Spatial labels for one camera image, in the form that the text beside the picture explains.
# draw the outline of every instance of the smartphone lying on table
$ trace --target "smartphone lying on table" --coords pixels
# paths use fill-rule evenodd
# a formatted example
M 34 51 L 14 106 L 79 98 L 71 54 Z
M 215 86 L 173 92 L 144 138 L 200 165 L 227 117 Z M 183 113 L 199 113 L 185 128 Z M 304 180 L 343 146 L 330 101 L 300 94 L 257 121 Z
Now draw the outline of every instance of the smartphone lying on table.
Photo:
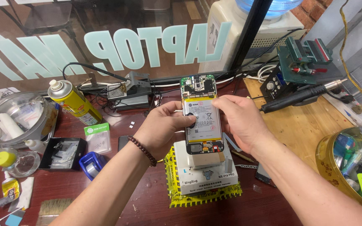
M 196 116 L 185 128 L 188 154 L 205 154 L 224 150 L 219 110 L 212 105 L 217 98 L 214 76 L 193 75 L 180 80 L 183 114 Z

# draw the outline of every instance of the blue water jug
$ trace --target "blue water jug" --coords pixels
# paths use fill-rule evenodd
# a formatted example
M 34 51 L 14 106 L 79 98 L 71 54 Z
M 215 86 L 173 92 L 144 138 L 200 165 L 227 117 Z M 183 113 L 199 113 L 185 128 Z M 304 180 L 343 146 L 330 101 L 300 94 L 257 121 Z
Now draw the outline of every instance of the blue water jug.
M 248 14 L 254 0 L 235 0 L 235 2 L 239 9 Z M 275 19 L 287 13 L 287 11 L 296 8 L 301 2 L 303 2 L 303 0 L 273 0 L 269 7 L 269 11 L 265 16 L 265 20 Z

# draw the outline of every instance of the green label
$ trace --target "green label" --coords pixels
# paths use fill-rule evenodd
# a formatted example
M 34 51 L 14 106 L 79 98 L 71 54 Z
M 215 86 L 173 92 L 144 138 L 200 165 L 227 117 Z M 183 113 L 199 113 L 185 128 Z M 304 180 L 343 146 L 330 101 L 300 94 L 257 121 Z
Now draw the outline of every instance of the green label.
M 108 131 L 110 130 L 109 124 L 103 123 L 103 124 L 98 124 L 98 125 L 94 125 L 94 126 L 88 126 L 84 128 L 84 134 L 86 136 L 91 135 L 91 134 L 97 134 L 103 131 Z

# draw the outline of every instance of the small white cap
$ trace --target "small white cap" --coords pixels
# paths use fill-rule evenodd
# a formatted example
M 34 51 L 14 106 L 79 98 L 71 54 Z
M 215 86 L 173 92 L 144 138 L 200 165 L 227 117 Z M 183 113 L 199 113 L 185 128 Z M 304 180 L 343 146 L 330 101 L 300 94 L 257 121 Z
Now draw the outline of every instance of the small white cap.
M 62 87 L 62 82 L 58 82 L 55 79 L 50 81 L 50 88 L 52 90 L 59 90 L 61 87 Z
M 36 146 L 36 141 L 33 141 L 33 140 L 24 140 L 25 142 L 25 145 L 28 146 L 28 147 L 34 147 Z
M 4 174 L 5 174 L 5 179 L 10 178 L 10 175 L 9 175 L 9 173 L 7 171 L 4 171 Z

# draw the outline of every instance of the red wooden table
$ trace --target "red wooden table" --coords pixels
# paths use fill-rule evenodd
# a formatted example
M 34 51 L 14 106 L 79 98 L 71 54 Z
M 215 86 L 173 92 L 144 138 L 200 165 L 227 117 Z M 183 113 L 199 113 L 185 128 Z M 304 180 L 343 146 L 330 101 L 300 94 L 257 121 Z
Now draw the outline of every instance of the red wooden table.
M 219 90 L 219 95 L 232 94 L 233 90 L 234 83 Z M 243 82 L 240 82 L 237 95 L 248 95 Z M 181 100 L 180 92 L 173 91 L 164 94 L 162 103 L 171 100 Z M 103 112 L 96 103 L 93 104 L 110 124 L 113 151 L 107 156 L 112 157 L 117 153 L 118 137 L 133 135 L 143 123 L 146 109 L 120 111 L 120 117 L 112 117 Z M 129 128 L 131 121 L 135 122 L 133 128 Z M 81 121 L 61 109 L 54 136 L 85 139 L 83 128 L 84 124 Z M 249 164 L 234 155 L 233 160 L 235 164 Z M 277 188 L 257 180 L 255 172 L 254 169 L 237 167 L 243 190 L 240 197 L 187 208 L 169 209 L 170 200 L 167 196 L 164 164 L 158 163 L 157 167 L 148 168 L 140 180 L 117 225 L 301 225 L 297 215 L 281 192 Z M 26 210 L 20 225 L 33 226 L 36 224 L 42 201 L 60 198 L 75 199 L 90 183 L 82 171 L 48 172 L 37 170 L 32 174 L 32 177 L 35 177 L 35 181 L 30 208 Z M 3 180 L 4 174 L 0 167 L 0 198 L 2 197 L 1 183 Z M 258 186 L 260 190 L 254 190 L 254 185 Z M 8 207 L 9 205 L 0 208 L 0 218 L 8 214 Z

